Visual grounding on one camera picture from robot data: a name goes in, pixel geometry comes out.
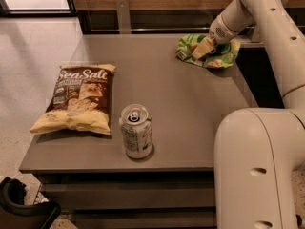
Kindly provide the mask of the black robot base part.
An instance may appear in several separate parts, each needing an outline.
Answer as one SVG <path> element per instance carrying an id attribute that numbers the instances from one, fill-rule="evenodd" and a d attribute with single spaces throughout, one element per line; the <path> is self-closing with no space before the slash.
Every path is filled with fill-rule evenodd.
<path id="1" fill-rule="evenodd" d="M 49 229 L 61 213 L 54 201 L 25 205 L 26 185 L 5 177 L 0 182 L 0 229 Z"/>

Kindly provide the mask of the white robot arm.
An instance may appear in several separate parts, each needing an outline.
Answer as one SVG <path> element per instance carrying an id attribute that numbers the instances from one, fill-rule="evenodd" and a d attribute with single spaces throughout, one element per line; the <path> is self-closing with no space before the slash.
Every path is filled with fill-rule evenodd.
<path id="1" fill-rule="evenodd" d="M 285 11 L 287 0 L 233 0 L 211 24 L 223 44 L 256 24 L 283 108 L 227 115 L 214 143 L 217 229 L 296 229 L 291 183 L 305 147 L 304 35 Z"/>

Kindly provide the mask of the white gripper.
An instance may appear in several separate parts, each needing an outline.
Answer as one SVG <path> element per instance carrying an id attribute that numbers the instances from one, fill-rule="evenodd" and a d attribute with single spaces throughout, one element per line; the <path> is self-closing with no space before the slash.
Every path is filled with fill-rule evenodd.
<path id="1" fill-rule="evenodd" d="M 223 22 L 222 16 L 218 15 L 209 28 L 209 36 L 205 37 L 200 43 L 193 45 L 192 56 L 200 59 L 206 54 L 215 54 L 216 46 L 229 43 L 237 36 L 235 31 L 230 30 Z"/>

